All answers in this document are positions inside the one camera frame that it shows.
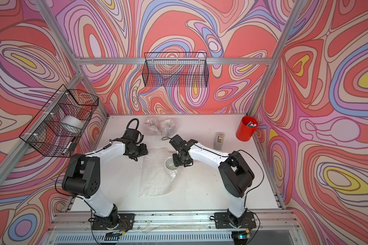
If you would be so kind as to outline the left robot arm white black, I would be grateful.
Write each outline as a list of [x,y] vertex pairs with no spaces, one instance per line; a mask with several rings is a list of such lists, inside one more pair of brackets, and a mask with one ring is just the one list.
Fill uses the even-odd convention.
[[62,189],[88,205],[97,229],[116,229],[121,217],[117,206],[100,189],[101,166],[119,156],[138,161],[138,158],[147,154],[146,144],[137,144],[126,139],[110,141],[105,147],[90,153],[76,154],[65,171]]

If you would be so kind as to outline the red pen holder cup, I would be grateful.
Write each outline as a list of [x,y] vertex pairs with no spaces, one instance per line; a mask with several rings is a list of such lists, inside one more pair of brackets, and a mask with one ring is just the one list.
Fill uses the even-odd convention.
[[243,142],[249,141],[257,130],[258,125],[259,123],[255,118],[251,116],[244,116],[241,119],[236,131],[236,138]]

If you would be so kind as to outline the bubble wrap sheet stack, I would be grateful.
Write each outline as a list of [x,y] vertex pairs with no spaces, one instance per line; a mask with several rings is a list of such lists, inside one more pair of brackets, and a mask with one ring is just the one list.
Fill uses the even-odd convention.
[[167,148],[150,149],[143,159],[139,196],[155,197],[166,195],[172,191],[173,185],[182,168],[168,171],[165,160],[173,153]]

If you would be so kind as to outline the black marker in basket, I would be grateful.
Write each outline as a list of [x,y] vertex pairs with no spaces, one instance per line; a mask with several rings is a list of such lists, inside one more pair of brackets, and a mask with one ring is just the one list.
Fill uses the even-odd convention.
[[77,143],[72,141],[66,147],[66,152],[68,152],[69,154],[72,154],[75,151],[76,147],[77,147]]

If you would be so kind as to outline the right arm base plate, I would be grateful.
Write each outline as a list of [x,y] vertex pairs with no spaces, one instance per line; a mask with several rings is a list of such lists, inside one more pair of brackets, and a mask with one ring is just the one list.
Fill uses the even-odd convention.
[[235,217],[230,212],[216,212],[210,216],[210,220],[215,222],[217,229],[244,229],[252,230],[257,227],[254,214],[245,211],[242,216]]

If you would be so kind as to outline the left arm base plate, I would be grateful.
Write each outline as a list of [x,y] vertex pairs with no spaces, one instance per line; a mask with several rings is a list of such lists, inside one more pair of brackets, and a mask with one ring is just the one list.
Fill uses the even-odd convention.
[[92,230],[119,230],[129,231],[133,229],[135,221],[134,213],[118,213],[116,217],[99,217],[93,216],[89,218]]

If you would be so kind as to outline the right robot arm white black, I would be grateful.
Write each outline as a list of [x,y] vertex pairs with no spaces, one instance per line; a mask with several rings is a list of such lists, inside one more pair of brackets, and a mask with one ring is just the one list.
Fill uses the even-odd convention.
[[207,148],[196,140],[170,140],[170,145],[176,150],[172,155],[175,167],[189,167],[194,161],[200,161],[217,169],[222,183],[230,194],[230,205],[226,211],[229,225],[239,228],[247,214],[245,207],[245,191],[252,186],[255,178],[242,155],[233,151],[222,153]]

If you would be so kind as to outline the bubble wrap sheet around mug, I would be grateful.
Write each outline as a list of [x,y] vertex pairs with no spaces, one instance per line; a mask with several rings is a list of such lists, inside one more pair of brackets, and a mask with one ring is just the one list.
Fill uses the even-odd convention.
[[143,123],[144,134],[147,136],[160,136],[159,121],[155,117],[148,117]]

